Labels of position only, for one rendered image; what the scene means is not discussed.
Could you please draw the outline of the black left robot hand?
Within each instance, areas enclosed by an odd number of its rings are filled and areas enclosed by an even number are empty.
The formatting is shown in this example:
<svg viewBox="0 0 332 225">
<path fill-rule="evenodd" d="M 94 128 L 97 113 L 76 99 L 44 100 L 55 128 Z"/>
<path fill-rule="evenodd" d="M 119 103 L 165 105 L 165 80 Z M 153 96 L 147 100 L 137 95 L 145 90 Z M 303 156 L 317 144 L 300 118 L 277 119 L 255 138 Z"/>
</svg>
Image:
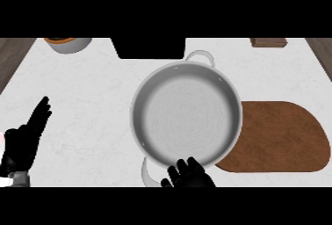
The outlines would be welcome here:
<svg viewBox="0 0 332 225">
<path fill-rule="evenodd" d="M 26 124 L 18 128 L 5 130 L 5 150 L 0 162 L 0 178 L 7 178 L 10 173 L 30 169 L 36 155 L 38 141 L 49 114 L 48 97 L 42 97 Z"/>
</svg>

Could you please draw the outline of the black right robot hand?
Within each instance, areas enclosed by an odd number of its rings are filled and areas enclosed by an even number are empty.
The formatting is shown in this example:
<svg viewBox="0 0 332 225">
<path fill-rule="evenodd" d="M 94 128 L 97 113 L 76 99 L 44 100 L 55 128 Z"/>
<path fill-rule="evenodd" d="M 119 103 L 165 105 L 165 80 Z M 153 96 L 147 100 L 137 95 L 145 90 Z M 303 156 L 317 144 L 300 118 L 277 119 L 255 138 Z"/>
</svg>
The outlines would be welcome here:
<svg viewBox="0 0 332 225">
<path fill-rule="evenodd" d="M 166 168 L 168 178 L 160 180 L 162 187 L 213 187 L 213 181 L 196 159 L 178 159 L 176 165 Z"/>
</svg>

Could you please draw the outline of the brown wooden cutting board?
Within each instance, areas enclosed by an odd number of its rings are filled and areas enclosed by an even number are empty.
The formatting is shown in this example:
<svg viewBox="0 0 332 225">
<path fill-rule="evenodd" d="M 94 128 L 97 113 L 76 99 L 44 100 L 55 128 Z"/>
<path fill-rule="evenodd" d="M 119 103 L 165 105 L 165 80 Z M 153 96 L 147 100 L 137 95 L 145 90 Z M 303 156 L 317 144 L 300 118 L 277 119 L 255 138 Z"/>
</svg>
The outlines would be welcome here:
<svg viewBox="0 0 332 225">
<path fill-rule="evenodd" d="M 284 101 L 243 101 L 241 111 L 240 137 L 216 166 L 227 172 L 320 171 L 330 145 L 306 109 Z"/>
</svg>

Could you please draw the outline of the white bowl with orange rim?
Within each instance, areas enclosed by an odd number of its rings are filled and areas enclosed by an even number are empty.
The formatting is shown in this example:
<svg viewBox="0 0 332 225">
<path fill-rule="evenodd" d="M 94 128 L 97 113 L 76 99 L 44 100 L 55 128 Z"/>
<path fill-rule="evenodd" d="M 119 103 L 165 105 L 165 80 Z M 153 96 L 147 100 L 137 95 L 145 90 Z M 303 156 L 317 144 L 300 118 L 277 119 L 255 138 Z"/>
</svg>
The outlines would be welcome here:
<svg viewBox="0 0 332 225">
<path fill-rule="evenodd" d="M 89 45 L 91 38 L 66 38 L 61 40 L 45 38 L 44 41 L 58 54 L 73 54 Z"/>
</svg>

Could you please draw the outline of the black box appliance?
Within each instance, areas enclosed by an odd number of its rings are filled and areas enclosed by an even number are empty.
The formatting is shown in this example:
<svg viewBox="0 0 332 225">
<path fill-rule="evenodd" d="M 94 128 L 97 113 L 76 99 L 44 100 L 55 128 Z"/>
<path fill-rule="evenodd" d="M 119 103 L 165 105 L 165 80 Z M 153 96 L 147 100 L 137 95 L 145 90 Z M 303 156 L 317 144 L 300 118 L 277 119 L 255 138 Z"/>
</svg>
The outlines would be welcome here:
<svg viewBox="0 0 332 225">
<path fill-rule="evenodd" d="M 111 38 L 120 59 L 176 60 L 184 57 L 184 38 Z"/>
</svg>

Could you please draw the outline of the brown wooden block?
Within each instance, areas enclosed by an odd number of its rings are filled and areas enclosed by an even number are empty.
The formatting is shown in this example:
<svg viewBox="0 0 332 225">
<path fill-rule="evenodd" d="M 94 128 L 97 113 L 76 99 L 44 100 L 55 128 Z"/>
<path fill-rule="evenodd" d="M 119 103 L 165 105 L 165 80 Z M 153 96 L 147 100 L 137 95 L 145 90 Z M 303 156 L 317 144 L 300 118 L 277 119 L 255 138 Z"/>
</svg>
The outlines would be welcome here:
<svg viewBox="0 0 332 225">
<path fill-rule="evenodd" d="M 284 47 L 286 38 L 250 38 L 252 47 Z"/>
</svg>

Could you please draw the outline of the silver two-handled pot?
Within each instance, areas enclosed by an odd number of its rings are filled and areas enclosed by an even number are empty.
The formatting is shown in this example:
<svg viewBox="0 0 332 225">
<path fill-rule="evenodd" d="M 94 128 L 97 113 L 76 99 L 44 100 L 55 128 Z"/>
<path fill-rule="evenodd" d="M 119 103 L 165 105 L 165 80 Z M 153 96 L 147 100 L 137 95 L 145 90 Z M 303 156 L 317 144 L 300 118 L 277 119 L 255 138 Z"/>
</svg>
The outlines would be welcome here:
<svg viewBox="0 0 332 225">
<path fill-rule="evenodd" d="M 194 170 L 215 165 L 240 138 L 241 105 L 229 79 L 215 69 L 212 54 L 196 50 L 207 63 L 188 59 L 157 68 L 142 80 L 131 104 L 131 131 L 144 162 L 166 169 L 168 177 L 150 178 L 147 187 L 176 186 Z"/>
</svg>

